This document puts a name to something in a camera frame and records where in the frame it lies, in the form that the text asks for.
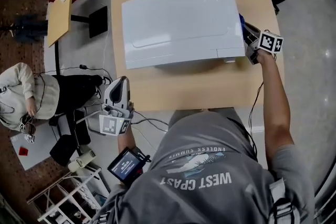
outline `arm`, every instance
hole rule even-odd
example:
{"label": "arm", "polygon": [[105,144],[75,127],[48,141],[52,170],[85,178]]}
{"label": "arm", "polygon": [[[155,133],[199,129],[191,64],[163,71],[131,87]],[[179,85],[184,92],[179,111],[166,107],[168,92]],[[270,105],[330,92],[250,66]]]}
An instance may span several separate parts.
{"label": "arm", "polygon": [[131,125],[128,126],[124,134],[118,135],[118,150],[121,153],[126,147],[130,150],[135,148],[135,140],[132,133]]}
{"label": "arm", "polygon": [[265,148],[268,167],[278,148],[294,144],[290,135],[290,110],[279,70],[273,56],[258,50],[257,60],[262,67],[264,79],[264,125]]}
{"label": "arm", "polygon": [[37,112],[34,91],[35,81],[34,75],[30,67],[25,63],[17,63],[0,74],[0,84],[13,87],[22,84],[23,94],[26,99],[26,109],[30,116],[34,116]]}

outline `seated person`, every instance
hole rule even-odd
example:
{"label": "seated person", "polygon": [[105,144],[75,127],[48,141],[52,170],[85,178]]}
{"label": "seated person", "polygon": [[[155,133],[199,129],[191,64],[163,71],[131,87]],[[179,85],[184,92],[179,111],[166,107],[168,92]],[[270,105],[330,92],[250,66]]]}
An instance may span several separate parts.
{"label": "seated person", "polygon": [[101,98],[98,87],[111,80],[99,75],[50,76],[34,78],[31,68],[18,63],[0,74],[0,122],[20,131],[23,116],[49,120],[57,114],[82,107],[93,95]]}

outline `wooden table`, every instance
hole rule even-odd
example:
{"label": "wooden table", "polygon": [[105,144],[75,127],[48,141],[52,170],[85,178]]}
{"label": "wooden table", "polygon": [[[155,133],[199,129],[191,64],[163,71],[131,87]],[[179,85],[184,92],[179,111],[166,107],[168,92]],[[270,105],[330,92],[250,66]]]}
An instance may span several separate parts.
{"label": "wooden table", "polygon": [[[235,63],[212,60],[188,70],[125,67],[121,4],[128,0],[111,0],[112,37],[117,76],[130,79],[131,100],[140,111],[205,109],[228,106],[252,106],[262,82],[261,66],[252,66],[246,57]],[[245,20],[261,30],[279,34],[271,0],[236,0]],[[277,64],[284,75],[282,55]],[[263,103],[263,92],[258,104]]]}
{"label": "wooden table", "polygon": [[71,3],[72,0],[55,0],[50,3],[48,18],[48,46],[52,46],[68,31],[71,25]]}

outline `black cable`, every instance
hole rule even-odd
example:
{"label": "black cable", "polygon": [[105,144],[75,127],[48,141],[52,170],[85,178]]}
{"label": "black cable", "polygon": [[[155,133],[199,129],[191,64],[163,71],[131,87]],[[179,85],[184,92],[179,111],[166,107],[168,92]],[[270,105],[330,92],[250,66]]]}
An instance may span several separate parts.
{"label": "black cable", "polygon": [[[89,69],[89,70],[104,70],[104,71],[107,73],[107,75],[109,76],[109,79],[110,79],[111,81],[113,81],[111,75],[109,74],[109,72],[108,72],[106,69],[104,69],[104,68],[88,68],[88,67],[85,66],[85,65],[80,65],[80,66],[78,66],[78,67],[61,68],[60,70],[76,69],[76,68],[79,68],[79,69],[82,69],[82,70],[86,70],[86,69]],[[44,72],[41,72],[41,73],[38,73],[38,74],[49,73],[49,72],[56,72],[56,70],[44,71]]]}
{"label": "black cable", "polygon": [[56,141],[58,141],[58,139],[57,139],[57,137],[56,137],[56,134],[55,134],[55,131],[54,131],[54,128],[53,128],[52,126],[50,126],[50,127],[51,127],[51,129],[52,129],[52,132],[54,133],[54,136],[55,136]]}
{"label": "black cable", "polygon": [[[79,68],[79,67],[68,67],[68,68],[62,68],[60,70],[67,70],[67,69],[74,69],[74,68]],[[34,73],[34,74],[44,74],[44,73],[49,73],[49,72],[56,72],[56,70],[50,70],[50,71],[43,71],[40,73]]]}
{"label": "black cable", "polygon": [[[277,55],[274,54],[274,55],[273,55],[273,58],[274,58],[274,61],[276,61],[276,60],[277,60]],[[260,87],[258,88],[256,99],[254,100],[253,106],[252,106],[251,111],[250,111],[250,115],[249,115],[249,117],[248,117],[248,126],[249,126],[249,128],[250,128],[249,136],[250,136],[251,139],[252,139],[252,142],[253,142],[253,149],[255,150],[256,155],[257,155],[257,146],[256,146],[256,144],[254,143],[253,136],[252,136],[252,113],[253,113],[254,106],[255,106],[256,103],[257,103],[257,100],[258,100],[258,97],[259,97],[259,94],[260,94],[260,91],[261,91],[263,85],[264,85],[264,82],[262,82],[262,84],[261,84]]]}
{"label": "black cable", "polygon": [[36,111],[36,113],[40,110],[41,106],[42,106],[42,100],[43,100],[43,97],[44,97],[44,91],[45,91],[45,88],[46,88],[46,82],[44,81],[43,77],[41,76],[41,74],[39,74],[39,76],[41,77],[42,81],[43,81],[43,93],[42,93],[42,98],[41,98],[41,102],[40,102],[40,107],[38,108],[38,110]]}
{"label": "black cable", "polygon": [[158,121],[158,122],[161,122],[161,123],[163,123],[163,124],[165,124],[165,125],[168,126],[168,124],[165,123],[164,121],[161,121],[161,120],[158,120],[158,119],[148,119],[148,118],[146,118],[144,115],[142,115],[141,113],[139,113],[139,112],[137,112],[137,111],[135,111],[135,113],[139,114],[139,115],[142,116],[144,119],[143,119],[143,120],[140,120],[140,121],[138,121],[138,122],[132,122],[132,124],[139,124],[139,123],[141,123],[141,122],[148,121],[150,124],[152,124],[152,125],[153,125],[155,128],[157,128],[158,130],[160,130],[160,131],[162,131],[162,132],[165,132],[165,133],[167,132],[167,131],[165,131],[165,130],[159,128],[159,127],[157,127],[154,123],[151,122],[151,121]]}
{"label": "black cable", "polygon": [[110,78],[111,82],[113,81],[110,73],[106,69],[103,69],[103,68],[87,68],[87,69],[89,69],[89,70],[104,70],[107,73],[107,75],[109,75],[109,78]]}

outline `small screen device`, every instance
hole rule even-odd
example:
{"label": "small screen device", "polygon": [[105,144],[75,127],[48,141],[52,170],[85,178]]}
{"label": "small screen device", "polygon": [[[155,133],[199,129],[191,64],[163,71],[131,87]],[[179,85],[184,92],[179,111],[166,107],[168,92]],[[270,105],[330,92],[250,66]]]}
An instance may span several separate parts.
{"label": "small screen device", "polygon": [[142,168],[147,162],[151,162],[150,155],[145,156],[137,147],[133,150],[127,147],[109,165],[107,170],[126,186],[131,186],[143,174]]}

